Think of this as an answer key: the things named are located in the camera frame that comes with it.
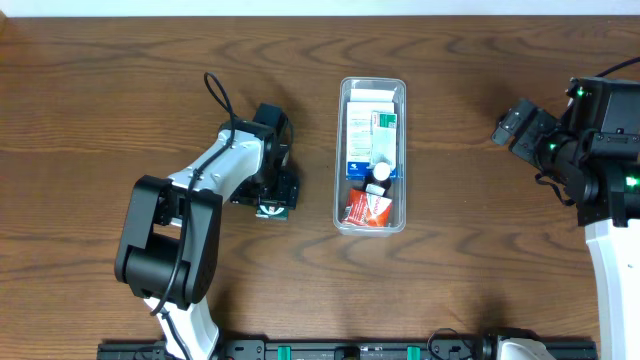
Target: white bottle cap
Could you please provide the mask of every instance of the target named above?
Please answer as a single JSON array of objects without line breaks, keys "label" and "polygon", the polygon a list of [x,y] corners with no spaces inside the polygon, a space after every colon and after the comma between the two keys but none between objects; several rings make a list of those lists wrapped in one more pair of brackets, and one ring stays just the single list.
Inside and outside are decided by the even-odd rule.
[{"label": "white bottle cap", "polygon": [[378,181],[385,181],[391,176],[391,166],[385,162],[379,162],[373,168],[373,177]]}]

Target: wood grain surface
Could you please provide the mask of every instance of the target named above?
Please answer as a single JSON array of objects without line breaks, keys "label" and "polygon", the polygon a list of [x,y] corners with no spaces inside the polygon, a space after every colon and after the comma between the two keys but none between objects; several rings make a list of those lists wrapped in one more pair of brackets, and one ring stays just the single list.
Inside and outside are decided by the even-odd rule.
[{"label": "wood grain surface", "polygon": [[[226,330],[425,338],[530,328],[599,340],[593,268],[535,170],[494,146],[518,97],[551,113],[571,76],[636,56],[638,18],[9,19],[0,39],[0,357],[91,359],[162,333],[113,261],[134,182],[194,160],[236,112],[282,106],[302,188],[287,223],[225,205],[209,291]],[[640,79],[640,68],[616,74]],[[407,83],[408,220],[390,238],[332,223],[340,81]]]}]

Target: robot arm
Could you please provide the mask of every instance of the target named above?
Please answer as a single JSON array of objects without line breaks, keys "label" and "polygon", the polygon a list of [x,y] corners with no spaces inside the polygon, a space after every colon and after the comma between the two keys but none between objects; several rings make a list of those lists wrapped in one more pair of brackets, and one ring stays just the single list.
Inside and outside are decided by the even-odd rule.
[{"label": "robot arm", "polygon": [[[290,126],[281,109],[262,104],[254,120],[223,124],[213,146],[168,179],[143,176],[134,186],[115,262],[118,281],[156,308],[178,263],[174,286],[157,314],[167,352],[181,359],[208,360],[218,340],[206,293],[217,263],[222,204],[295,209],[298,178],[284,169],[290,144],[282,138]],[[228,146],[233,133],[233,143]],[[213,154],[223,149],[211,160]],[[193,184],[191,206],[186,195]],[[154,232],[154,226],[183,225],[189,214],[182,257],[179,239]]]},{"label": "robot arm", "polygon": [[632,346],[640,332],[640,83],[572,79],[567,94],[560,119],[521,100],[492,140],[504,145],[513,136],[509,149],[540,171],[536,182],[576,205],[596,274],[602,356],[640,358]]},{"label": "robot arm", "polygon": [[598,288],[603,359],[640,359],[640,220],[602,220],[586,229]]}]

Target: transparent plastic container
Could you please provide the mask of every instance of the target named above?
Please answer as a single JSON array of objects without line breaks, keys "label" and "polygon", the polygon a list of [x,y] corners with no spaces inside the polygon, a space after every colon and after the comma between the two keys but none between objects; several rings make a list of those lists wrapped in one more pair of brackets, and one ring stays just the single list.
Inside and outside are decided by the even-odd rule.
[{"label": "transparent plastic container", "polygon": [[[344,216],[349,191],[362,189],[363,180],[347,180],[347,103],[352,101],[354,89],[388,90],[397,115],[396,129],[396,171],[386,197],[392,199],[391,213],[386,227],[347,225],[341,222]],[[389,236],[400,232],[406,225],[406,98],[407,87],[402,80],[371,77],[348,77],[340,84],[340,115],[338,140],[336,145],[336,179],[334,184],[333,223],[344,235]]]}]

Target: white wall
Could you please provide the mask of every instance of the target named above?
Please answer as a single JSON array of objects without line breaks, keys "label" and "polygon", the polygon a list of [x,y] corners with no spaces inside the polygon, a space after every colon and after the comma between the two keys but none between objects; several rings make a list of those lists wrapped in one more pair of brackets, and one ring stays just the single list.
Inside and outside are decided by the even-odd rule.
[{"label": "white wall", "polygon": [[631,15],[640,0],[0,0],[23,16]]}]

